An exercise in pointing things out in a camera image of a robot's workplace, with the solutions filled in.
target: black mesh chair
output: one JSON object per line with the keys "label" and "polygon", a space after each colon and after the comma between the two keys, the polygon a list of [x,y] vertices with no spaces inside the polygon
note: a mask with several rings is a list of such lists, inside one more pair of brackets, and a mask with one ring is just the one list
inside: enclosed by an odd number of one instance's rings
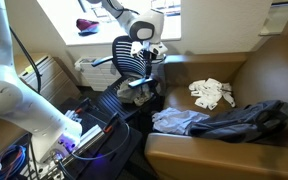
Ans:
{"label": "black mesh chair", "polygon": [[139,53],[137,58],[130,56],[132,47],[132,40],[128,36],[117,37],[112,44],[113,56],[96,60],[92,63],[93,67],[99,66],[107,61],[112,61],[117,71],[121,74],[121,77],[110,85],[103,93],[99,95],[95,106],[102,112],[112,116],[118,113],[121,119],[128,122],[131,118],[134,118],[144,108],[151,109],[152,105],[159,102],[159,95],[156,92],[156,86],[158,81],[150,79],[150,81],[143,84],[148,84],[152,98],[146,101],[142,106],[136,106],[133,104],[121,103],[117,97],[117,90],[119,90],[122,82],[130,77],[140,79],[147,73],[147,61],[143,60],[143,52]]}

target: window sill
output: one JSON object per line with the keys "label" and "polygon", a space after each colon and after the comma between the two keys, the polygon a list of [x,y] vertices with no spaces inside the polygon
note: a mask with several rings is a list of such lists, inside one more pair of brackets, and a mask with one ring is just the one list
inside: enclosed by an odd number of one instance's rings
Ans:
{"label": "window sill", "polygon": [[[162,41],[172,41],[181,39],[181,17],[165,18]],[[66,32],[62,37],[67,46],[81,45],[104,45],[111,44],[117,36],[126,35],[118,22],[101,23],[98,33],[89,36],[79,36],[78,31]]]}

